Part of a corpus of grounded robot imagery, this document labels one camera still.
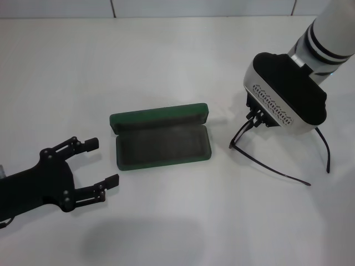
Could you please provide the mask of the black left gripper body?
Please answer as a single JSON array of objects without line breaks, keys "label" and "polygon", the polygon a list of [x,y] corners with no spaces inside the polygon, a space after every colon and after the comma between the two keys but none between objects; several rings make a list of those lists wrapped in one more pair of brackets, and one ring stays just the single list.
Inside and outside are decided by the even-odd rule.
[{"label": "black left gripper body", "polygon": [[46,204],[63,212],[75,207],[73,174],[52,149],[42,150],[32,168],[1,179],[1,221]]}]

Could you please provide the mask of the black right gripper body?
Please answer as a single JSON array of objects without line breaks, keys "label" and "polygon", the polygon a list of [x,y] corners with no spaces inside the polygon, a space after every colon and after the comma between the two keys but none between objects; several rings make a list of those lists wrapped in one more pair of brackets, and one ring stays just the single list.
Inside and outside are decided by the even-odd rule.
[{"label": "black right gripper body", "polygon": [[272,116],[255,100],[251,94],[247,94],[246,106],[251,110],[255,110],[257,114],[259,111],[264,113],[264,123],[266,127],[277,127],[279,124],[272,118]]}]

